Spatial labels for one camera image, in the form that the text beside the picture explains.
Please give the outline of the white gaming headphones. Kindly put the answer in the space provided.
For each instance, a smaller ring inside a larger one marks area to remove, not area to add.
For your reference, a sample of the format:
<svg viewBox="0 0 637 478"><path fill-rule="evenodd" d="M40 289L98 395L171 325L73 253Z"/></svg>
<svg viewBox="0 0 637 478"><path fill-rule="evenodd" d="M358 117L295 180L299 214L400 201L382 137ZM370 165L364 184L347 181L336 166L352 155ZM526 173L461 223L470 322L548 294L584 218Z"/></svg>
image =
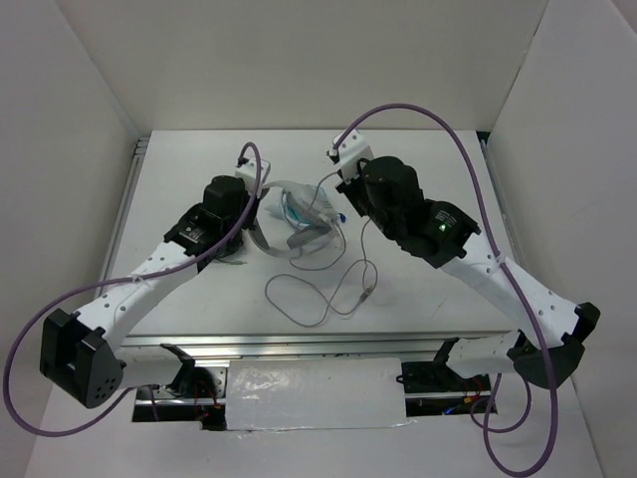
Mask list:
<svg viewBox="0 0 637 478"><path fill-rule="evenodd" d="M260 251L271 257L292 260L314 254L336 238L344 243L339 215L321 186L289 180L271 181L260 186L260 198L271 189L278 189L280 194L278 202L266 210L290 226L292 234L286 239L285 248L273 247L259 221L255 220L248 235Z"/></svg>

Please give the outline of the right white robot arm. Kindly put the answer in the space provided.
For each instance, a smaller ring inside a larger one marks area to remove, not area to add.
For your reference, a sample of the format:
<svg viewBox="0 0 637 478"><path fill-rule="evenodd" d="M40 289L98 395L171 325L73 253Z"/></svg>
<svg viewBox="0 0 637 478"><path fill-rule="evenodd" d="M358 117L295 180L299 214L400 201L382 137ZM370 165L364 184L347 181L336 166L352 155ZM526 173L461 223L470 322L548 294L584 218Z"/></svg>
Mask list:
<svg viewBox="0 0 637 478"><path fill-rule="evenodd" d="M465 283L513 325L498 336L446 341L434 358L439 386L452 390L475 375L515 372L548 389L573 374L600 318L594 305L560 297L494 253L478 223L450 202L425 198L415 169L400 159L357 159L338 174L337 191L359 215L403 251Z"/></svg>

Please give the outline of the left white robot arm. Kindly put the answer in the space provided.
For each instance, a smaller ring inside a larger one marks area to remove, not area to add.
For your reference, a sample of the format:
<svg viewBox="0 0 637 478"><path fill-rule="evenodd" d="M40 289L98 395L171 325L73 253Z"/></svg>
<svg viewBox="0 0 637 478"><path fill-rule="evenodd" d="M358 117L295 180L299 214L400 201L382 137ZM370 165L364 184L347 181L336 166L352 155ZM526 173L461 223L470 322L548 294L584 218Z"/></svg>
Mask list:
<svg viewBox="0 0 637 478"><path fill-rule="evenodd" d="M52 312L42 329L41 374L86 408L102 405L122 388L126 363L115 353L123 340L163 299L233 246L255 214L262 184L241 175L214 177L202 201L121 284L72 313Z"/></svg>

